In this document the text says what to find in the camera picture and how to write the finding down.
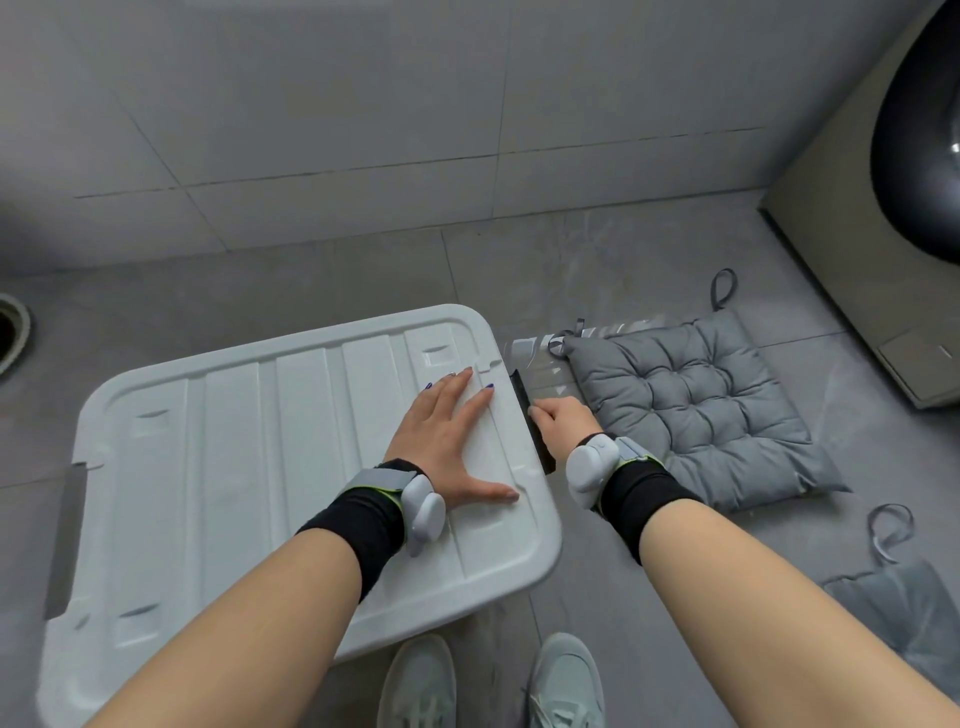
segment finger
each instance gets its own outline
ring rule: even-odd
[[[453,375],[447,375],[439,379],[436,384],[427,384],[426,388],[414,399],[414,403],[410,405],[407,414],[420,421],[426,420],[433,414],[434,407],[437,406],[437,398],[452,378]]]
[[[477,426],[477,423],[480,422],[480,418],[487,410],[487,407],[490,406],[492,399],[493,385],[488,384],[486,387],[473,395],[473,397],[464,402],[464,406],[460,408],[460,411],[454,418],[454,422],[459,427],[461,441],[466,440],[467,436]]]
[[[534,425],[540,430],[540,434],[543,435],[544,439],[546,438],[547,433],[554,427],[556,424],[554,419],[550,417],[550,413],[542,409],[539,404],[533,405],[529,410],[530,419],[534,421]]]
[[[448,381],[437,396],[437,406],[433,409],[431,417],[437,417],[444,421],[449,421],[453,416],[453,408],[457,406],[457,400],[467,389],[470,378],[473,376],[473,368],[467,367],[460,374]]]
[[[489,480],[478,480],[475,477],[467,481],[466,500],[469,502],[484,503],[516,503],[520,500],[520,493],[504,483],[493,483]]]
[[[550,415],[550,417],[556,417],[560,412],[561,406],[563,406],[563,402],[563,399],[559,397],[550,397],[546,400],[534,400],[534,405]]]

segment storage box lid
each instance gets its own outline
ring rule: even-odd
[[[101,386],[74,447],[74,462],[85,463],[83,525],[65,612],[47,622],[38,689],[47,724],[89,719],[350,477],[379,463],[428,382],[468,365],[465,397],[489,383],[496,396],[468,440],[467,468],[515,486],[520,500],[458,509],[418,559],[401,551],[357,609],[342,660],[529,587],[560,554],[560,519],[483,318],[440,305],[158,364]]]

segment hand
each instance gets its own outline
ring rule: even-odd
[[[510,486],[478,480],[464,467],[464,444],[493,399],[490,385],[464,402],[454,417],[453,408],[471,376],[473,369],[467,367],[428,384],[410,405],[384,455],[384,460],[401,458],[426,473],[448,509],[480,500],[514,503],[520,498]]]
[[[573,397],[536,400],[530,407],[530,418],[540,429],[546,448],[560,463],[565,463],[584,439],[603,432],[590,408]]]

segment washing machine door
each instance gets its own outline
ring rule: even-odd
[[[960,263],[960,0],[947,0],[914,43],[880,109],[874,192],[897,231]]]

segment gray tile floor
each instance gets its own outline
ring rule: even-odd
[[[110,376],[292,331],[459,301],[501,339],[664,314],[707,313],[732,266],[734,308],[854,494],[783,503],[737,522],[814,578],[870,566],[864,516],[913,508],[922,553],[960,597],[960,413],[917,413],[807,282],[756,213],[759,193],[613,206],[169,260],[0,283],[36,315],[30,355],[0,382],[0,724],[36,724],[42,605],[76,415]],[[527,670],[556,630],[603,675],[609,723],[730,723],[616,537],[574,509],[553,574],[442,630],[461,724],[521,722]],[[335,668],[304,725],[372,725],[393,650]]]

